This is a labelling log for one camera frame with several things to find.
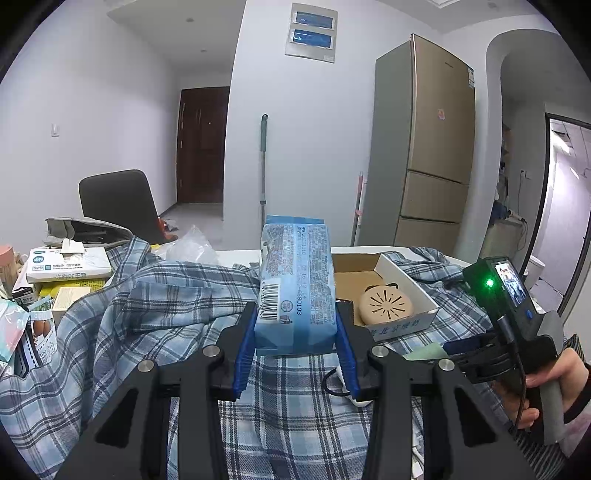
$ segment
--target round beige object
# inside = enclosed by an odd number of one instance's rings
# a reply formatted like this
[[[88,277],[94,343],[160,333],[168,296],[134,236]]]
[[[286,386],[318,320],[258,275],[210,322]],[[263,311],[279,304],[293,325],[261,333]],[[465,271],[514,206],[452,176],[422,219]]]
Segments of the round beige object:
[[[400,320],[414,313],[413,303],[396,284],[369,287],[359,301],[359,313],[366,325]]]

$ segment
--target white box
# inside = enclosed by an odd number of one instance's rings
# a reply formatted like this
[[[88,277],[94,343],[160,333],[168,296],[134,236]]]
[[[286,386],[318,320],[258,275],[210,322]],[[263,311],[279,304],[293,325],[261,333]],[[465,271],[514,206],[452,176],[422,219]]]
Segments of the white box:
[[[366,327],[374,340],[387,340],[428,328],[439,305],[400,267],[383,254],[333,254],[336,297],[353,301],[354,323]],[[377,325],[365,325],[358,303],[368,286],[396,283],[411,300],[414,313],[408,317]]]
[[[62,254],[60,248],[34,248],[27,261],[30,283],[110,276],[111,264],[102,247],[85,248],[81,254]]]
[[[28,310],[28,306],[39,300],[40,285],[32,285],[27,282],[27,265],[29,260],[23,266],[21,272],[18,274],[17,282],[12,288],[12,299],[17,302],[22,308]]]

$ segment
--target human hand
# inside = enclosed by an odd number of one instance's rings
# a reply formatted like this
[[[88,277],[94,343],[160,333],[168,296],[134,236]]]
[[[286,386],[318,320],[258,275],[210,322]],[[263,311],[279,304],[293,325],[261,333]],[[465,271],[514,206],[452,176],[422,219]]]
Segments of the human hand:
[[[572,348],[566,348],[558,360],[550,362],[534,374],[526,375],[525,380],[527,388],[539,387],[551,380],[558,380],[562,392],[563,411],[566,412],[583,391],[588,376],[589,371],[577,352]],[[513,392],[509,392],[500,382],[494,382],[493,389],[501,396],[507,416],[515,422],[519,410],[519,397]],[[537,408],[530,408],[530,401],[525,399],[523,413],[517,428],[531,427],[539,416],[540,411]]]

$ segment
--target plastic bag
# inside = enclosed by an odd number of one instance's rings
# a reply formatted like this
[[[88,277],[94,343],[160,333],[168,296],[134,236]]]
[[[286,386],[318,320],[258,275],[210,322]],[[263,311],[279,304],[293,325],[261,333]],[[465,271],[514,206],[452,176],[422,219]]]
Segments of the plastic bag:
[[[0,299],[0,373],[14,353],[28,320],[28,312],[16,303]]]
[[[330,353],[335,273],[323,220],[268,216],[261,238],[258,355]]]
[[[194,225],[181,238],[172,243],[174,245],[166,251],[166,260],[219,265],[216,251],[201,230]]]
[[[158,255],[163,260],[166,260],[166,253],[174,246],[176,242],[178,242],[178,240],[169,242],[167,244],[162,244],[157,247],[152,246],[152,253]]]

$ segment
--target ceiling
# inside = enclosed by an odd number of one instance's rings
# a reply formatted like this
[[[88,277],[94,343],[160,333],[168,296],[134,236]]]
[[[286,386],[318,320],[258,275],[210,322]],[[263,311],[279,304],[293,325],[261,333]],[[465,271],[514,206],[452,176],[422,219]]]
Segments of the ceiling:
[[[246,0],[105,0],[179,73],[231,72]]]
[[[438,7],[439,0],[380,0],[441,33],[500,17],[529,15],[537,10],[527,0],[457,0]]]
[[[579,177],[586,176],[591,189],[591,130],[555,119],[550,119],[550,128],[571,147],[567,159]]]
[[[564,40],[538,30],[515,35],[501,67],[503,100],[539,100],[591,111],[591,82]]]

